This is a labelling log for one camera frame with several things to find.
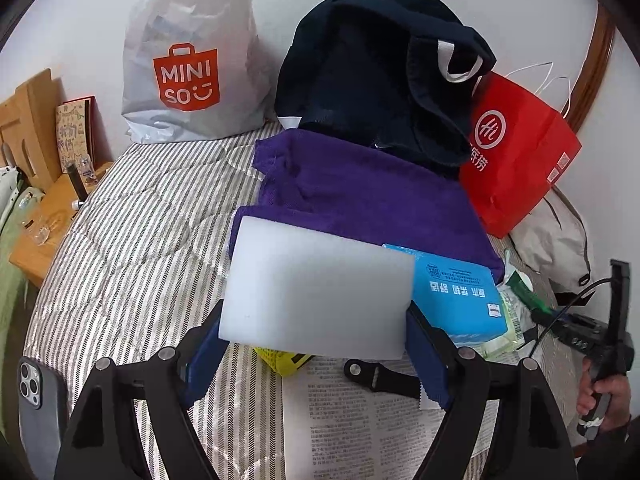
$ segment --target orange logo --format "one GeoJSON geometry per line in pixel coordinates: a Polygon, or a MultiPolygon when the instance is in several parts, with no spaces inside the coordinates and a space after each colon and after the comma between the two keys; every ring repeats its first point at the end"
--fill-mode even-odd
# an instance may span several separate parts
{"type": "Polygon", "coordinates": [[[168,108],[193,112],[220,102],[217,49],[196,53],[191,43],[178,43],[167,57],[154,59],[154,69],[168,108]]]}

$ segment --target black device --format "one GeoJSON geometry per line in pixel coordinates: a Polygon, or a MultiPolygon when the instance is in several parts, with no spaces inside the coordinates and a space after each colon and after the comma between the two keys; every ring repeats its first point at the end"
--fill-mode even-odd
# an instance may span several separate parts
{"type": "MultiPolygon", "coordinates": [[[[574,348],[591,360],[591,381],[597,382],[612,375],[631,370],[634,345],[626,320],[629,313],[631,271],[629,264],[611,260],[611,305],[609,323],[605,324],[582,314],[567,313],[558,317],[540,309],[531,311],[531,319],[551,332],[565,345],[574,348]]],[[[596,407],[578,421],[577,431],[593,440],[609,407],[609,394],[593,394],[596,407]]]]}
{"type": "Polygon", "coordinates": [[[82,182],[82,177],[80,173],[78,173],[78,168],[76,168],[76,164],[74,162],[70,163],[66,167],[66,172],[69,174],[69,180],[71,180],[71,185],[74,187],[74,191],[78,196],[79,205],[82,205],[86,202],[86,199],[89,198],[86,189],[84,188],[84,183],[82,182]]]}
{"type": "Polygon", "coordinates": [[[66,430],[66,386],[51,368],[28,357],[18,362],[20,439],[37,480],[52,480],[66,430]]]}
{"type": "MultiPolygon", "coordinates": [[[[69,421],[55,480],[150,480],[134,399],[146,400],[171,480],[218,480],[188,409],[206,394],[228,346],[218,338],[221,312],[222,300],[176,348],[162,348],[145,362],[96,362],[69,421]]],[[[471,348],[458,349],[415,303],[406,319],[407,351],[428,393],[447,411],[415,480],[462,480],[489,399],[499,399],[500,407],[484,480],[577,478],[562,416],[533,359],[496,364],[471,348]]]]}

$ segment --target blue fabric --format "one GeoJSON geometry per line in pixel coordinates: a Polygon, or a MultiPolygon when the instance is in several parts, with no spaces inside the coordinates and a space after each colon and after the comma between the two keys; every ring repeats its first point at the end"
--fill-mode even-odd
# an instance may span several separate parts
{"type": "Polygon", "coordinates": [[[406,313],[404,347],[427,396],[437,402],[443,410],[446,410],[452,400],[449,395],[447,368],[409,311],[406,313]]]}
{"type": "Polygon", "coordinates": [[[186,388],[182,392],[182,404],[187,408],[193,406],[196,400],[200,400],[206,395],[225,355],[229,341],[218,338],[219,329],[220,320],[211,327],[186,367],[184,380],[186,388]]]}

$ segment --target hand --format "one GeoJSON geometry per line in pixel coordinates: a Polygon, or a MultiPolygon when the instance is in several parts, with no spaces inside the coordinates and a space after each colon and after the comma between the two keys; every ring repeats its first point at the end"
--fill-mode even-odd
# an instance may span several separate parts
{"type": "Polygon", "coordinates": [[[580,378],[580,390],[578,391],[578,414],[587,415],[595,408],[594,392],[611,394],[609,409],[604,416],[600,429],[602,431],[611,431],[624,426],[631,418],[629,412],[631,404],[629,379],[623,375],[615,375],[591,384],[589,368],[591,368],[591,361],[585,357],[582,361],[582,377],[580,378]]]}

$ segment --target white string handle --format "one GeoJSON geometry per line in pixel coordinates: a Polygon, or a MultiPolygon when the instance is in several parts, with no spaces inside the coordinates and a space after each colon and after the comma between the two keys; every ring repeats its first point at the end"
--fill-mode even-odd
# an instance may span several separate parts
{"type": "Polygon", "coordinates": [[[545,63],[534,63],[533,65],[523,66],[522,68],[517,68],[516,70],[513,70],[512,72],[509,72],[505,77],[508,78],[510,75],[513,75],[516,72],[521,72],[522,70],[528,70],[529,68],[535,68],[537,66],[547,66],[547,65],[549,65],[549,70],[546,72],[545,80],[540,84],[538,89],[535,92],[533,92],[533,95],[538,95],[538,92],[542,92],[542,90],[543,90],[542,87],[545,85],[545,83],[547,82],[547,80],[551,76],[551,71],[554,69],[554,62],[553,61],[547,61],[545,63]]]}
{"type": "Polygon", "coordinates": [[[438,68],[440,69],[440,73],[443,78],[450,83],[463,83],[478,73],[482,67],[482,58],[478,56],[469,72],[465,72],[463,74],[451,74],[449,73],[449,63],[451,62],[451,57],[453,56],[455,47],[456,46],[453,43],[438,40],[438,68]]]}
{"type": "Polygon", "coordinates": [[[556,79],[566,79],[567,85],[568,85],[568,89],[569,89],[569,97],[567,98],[567,106],[566,106],[566,112],[564,113],[564,115],[562,115],[563,119],[566,119],[567,115],[569,115],[569,110],[571,110],[571,80],[565,76],[565,75],[558,75],[555,78],[551,79],[548,83],[546,83],[541,89],[540,89],[540,93],[542,94],[542,92],[544,92],[546,90],[546,87],[548,87],[553,81],[555,81],[556,79]]]}

